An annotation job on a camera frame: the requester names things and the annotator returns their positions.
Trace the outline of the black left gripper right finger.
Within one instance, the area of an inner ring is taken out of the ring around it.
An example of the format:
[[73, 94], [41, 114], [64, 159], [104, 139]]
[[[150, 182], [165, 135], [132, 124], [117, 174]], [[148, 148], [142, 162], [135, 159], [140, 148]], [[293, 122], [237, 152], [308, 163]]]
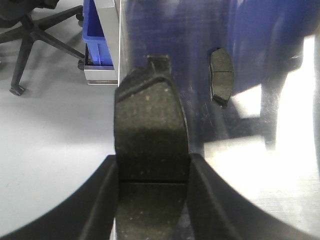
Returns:
[[186, 204], [196, 240], [315, 239], [245, 199], [200, 154], [189, 157]]

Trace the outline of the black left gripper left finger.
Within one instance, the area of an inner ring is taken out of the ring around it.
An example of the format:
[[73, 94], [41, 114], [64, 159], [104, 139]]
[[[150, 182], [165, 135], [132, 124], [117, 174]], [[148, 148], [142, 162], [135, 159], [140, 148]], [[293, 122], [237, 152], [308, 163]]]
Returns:
[[109, 155], [71, 196], [3, 240], [108, 240], [119, 193], [118, 165]]

